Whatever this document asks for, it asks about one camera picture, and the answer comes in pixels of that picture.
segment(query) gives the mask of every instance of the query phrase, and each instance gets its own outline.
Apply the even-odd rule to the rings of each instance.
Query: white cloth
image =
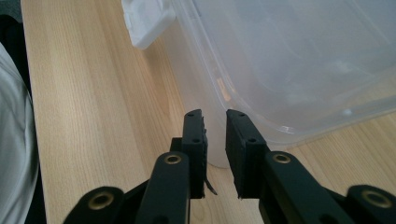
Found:
[[[36,151],[31,97],[0,44],[0,223],[24,223],[37,181]]]

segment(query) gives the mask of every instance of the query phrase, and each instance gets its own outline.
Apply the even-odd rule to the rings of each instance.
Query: transparent plastic container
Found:
[[[286,147],[396,108],[396,1],[173,0],[162,37],[226,167],[225,111]]]

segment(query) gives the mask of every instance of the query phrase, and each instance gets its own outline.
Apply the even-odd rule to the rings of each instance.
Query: wood grain surface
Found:
[[[124,191],[149,178],[181,136],[183,105],[157,40],[132,47],[119,1],[22,1],[48,223],[62,223],[91,189]],[[396,115],[291,148],[325,187],[370,184],[396,194]],[[228,169],[208,167],[219,196],[191,204],[191,223],[262,223],[238,200]]]

